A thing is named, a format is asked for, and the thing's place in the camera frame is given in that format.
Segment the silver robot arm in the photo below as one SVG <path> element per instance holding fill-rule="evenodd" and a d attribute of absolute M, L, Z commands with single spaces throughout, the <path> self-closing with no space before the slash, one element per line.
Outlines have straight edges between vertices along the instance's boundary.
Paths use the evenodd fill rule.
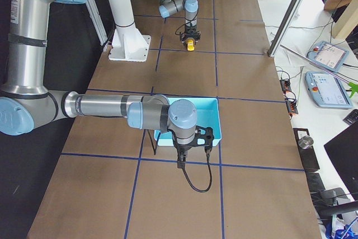
<path fill-rule="evenodd" d="M 195 105 L 187 100 L 169 104 L 162 95 L 87 95 L 48 91 L 43 85 L 50 4 L 83 4 L 86 0 L 11 0 L 7 78 L 1 86 L 1 132 L 29 133 L 63 118 L 97 116 L 127 118 L 132 128 L 171 132 L 173 144 L 195 147 L 199 137 Z M 197 11 L 195 0 L 161 0 L 163 17 L 184 8 Z M 145 62 L 150 36 L 136 28 L 130 0 L 109 0 L 115 22 L 115 56 L 111 60 Z"/>

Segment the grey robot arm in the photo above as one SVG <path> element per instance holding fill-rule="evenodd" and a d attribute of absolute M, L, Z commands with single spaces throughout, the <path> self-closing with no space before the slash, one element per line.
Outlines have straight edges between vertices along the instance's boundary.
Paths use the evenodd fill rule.
<path fill-rule="evenodd" d="M 194 51 L 196 43 L 201 38 L 201 32 L 197 29 L 197 15 L 199 3 L 197 0 L 159 0 L 159 13 L 163 18 L 185 11 L 184 31 L 178 33 L 180 42 L 188 51 Z"/>

